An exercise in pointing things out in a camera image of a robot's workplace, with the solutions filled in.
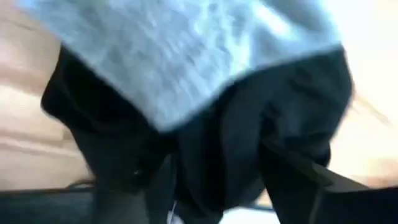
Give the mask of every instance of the wooden floor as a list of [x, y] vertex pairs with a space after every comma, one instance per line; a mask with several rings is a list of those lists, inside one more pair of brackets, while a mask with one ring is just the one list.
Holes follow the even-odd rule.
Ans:
[[[352, 104], [332, 142], [330, 169], [371, 187], [398, 185], [398, 1], [368, 1], [345, 20]], [[89, 172], [68, 130], [42, 112], [59, 43], [0, 7], [0, 190], [64, 187]], [[269, 204], [266, 195], [260, 204]]]

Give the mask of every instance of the gray fabric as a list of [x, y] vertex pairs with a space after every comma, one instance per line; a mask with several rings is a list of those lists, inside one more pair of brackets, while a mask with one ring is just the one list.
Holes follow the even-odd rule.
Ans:
[[258, 68], [340, 46], [326, 0], [19, 0], [159, 131]]

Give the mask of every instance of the black object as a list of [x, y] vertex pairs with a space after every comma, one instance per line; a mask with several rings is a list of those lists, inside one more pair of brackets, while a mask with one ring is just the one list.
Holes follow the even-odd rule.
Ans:
[[[319, 192], [342, 177], [316, 171], [326, 170], [329, 140], [350, 95], [344, 51], [337, 49], [259, 70], [180, 129], [160, 134], [62, 49], [42, 106], [71, 129], [96, 176], [95, 223], [162, 223], [174, 200], [186, 224], [218, 223], [224, 210], [252, 202], [267, 187], [282, 224], [321, 224], [317, 209], [328, 202]], [[146, 218], [129, 216], [129, 208]]]
[[92, 192], [92, 188], [1, 192], [0, 223], [90, 223]]

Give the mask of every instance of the black clothing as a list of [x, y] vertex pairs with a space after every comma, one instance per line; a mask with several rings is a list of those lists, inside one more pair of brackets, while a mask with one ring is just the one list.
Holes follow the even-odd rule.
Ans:
[[[140, 195], [156, 183], [158, 191], [144, 193], [152, 200], [142, 203], [151, 224], [165, 222], [160, 220], [174, 200], [186, 224], [215, 224], [223, 211], [254, 201], [265, 187], [281, 224], [308, 224], [317, 219], [314, 205], [327, 208], [319, 196], [324, 186], [274, 151], [326, 166], [329, 140], [350, 96], [351, 78], [338, 49], [259, 70], [180, 129], [159, 134], [133, 105], [62, 49], [42, 106], [70, 128], [99, 191]], [[156, 175], [161, 167], [167, 172]], [[101, 204], [117, 203], [118, 197], [95, 200], [94, 214], [105, 214], [98, 213]]]

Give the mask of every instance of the cloth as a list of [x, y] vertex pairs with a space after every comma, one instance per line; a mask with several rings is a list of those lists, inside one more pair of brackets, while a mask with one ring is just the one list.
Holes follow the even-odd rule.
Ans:
[[335, 2], [18, 0], [160, 131], [259, 68], [340, 47]]
[[[42, 106], [70, 128], [100, 189], [138, 194], [157, 180], [155, 174], [172, 155], [174, 195], [158, 195], [157, 203], [166, 207], [178, 201], [191, 218], [185, 223], [191, 224], [216, 223], [225, 210], [254, 201], [265, 186], [286, 185], [264, 178], [267, 172], [277, 172], [263, 169], [269, 158], [262, 156], [261, 145], [294, 151], [326, 166], [329, 140], [350, 96], [351, 79], [340, 48], [260, 70], [229, 87], [180, 129], [160, 134], [133, 105], [62, 49]], [[286, 172], [279, 179], [295, 177]], [[308, 188], [304, 197], [309, 203], [316, 191]], [[276, 203], [275, 210], [286, 209], [286, 203]]]
[[322, 195], [314, 215], [314, 224], [396, 223], [398, 188], [373, 189]]
[[92, 223], [165, 224], [174, 201], [175, 178], [175, 165], [172, 156], [168, 156], [153, 174], [152, 181], [133, 194], [97, 185], [93, 193]]

